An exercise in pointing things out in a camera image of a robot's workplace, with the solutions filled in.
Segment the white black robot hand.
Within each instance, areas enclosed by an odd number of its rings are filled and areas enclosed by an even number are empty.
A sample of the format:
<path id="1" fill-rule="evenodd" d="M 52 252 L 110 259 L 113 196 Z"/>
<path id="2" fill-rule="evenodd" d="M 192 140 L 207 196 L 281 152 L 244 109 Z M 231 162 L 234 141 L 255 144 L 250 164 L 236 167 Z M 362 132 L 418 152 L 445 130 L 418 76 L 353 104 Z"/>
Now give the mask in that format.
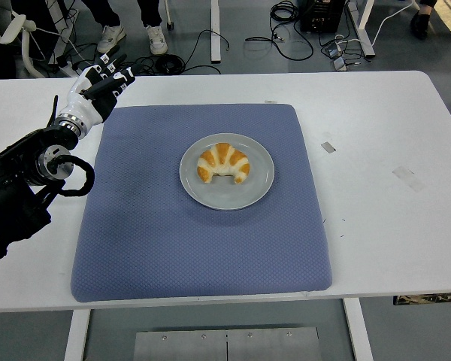
<path id="1" fill-rule="evenodd" d="M 67 105 L 59 111 L 55 124 L 67 123 L 83 137 L 110 116 L 118 97 L 143 69 L 141 64 L 122 66 L 126 55 L 114 56 L 119 49 L 114 46 L 82 71 L 68 92 Z"/>

